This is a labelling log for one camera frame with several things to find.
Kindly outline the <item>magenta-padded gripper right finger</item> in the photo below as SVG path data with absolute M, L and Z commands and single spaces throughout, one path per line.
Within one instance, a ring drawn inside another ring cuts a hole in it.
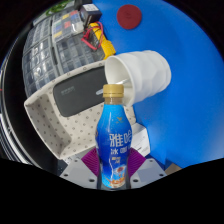
M 166 176 L 155 159 L 146 159 L 135 149 L 130 150 L 127 169 L 131 189 L 146 186 Z

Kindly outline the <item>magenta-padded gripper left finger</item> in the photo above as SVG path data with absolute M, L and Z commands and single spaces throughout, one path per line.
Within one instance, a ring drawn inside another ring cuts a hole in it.
M 100 186 L 100 162 L 95 148 L 80 157 L 75 155 L 64 169 L 61 177 L 84 188 Z

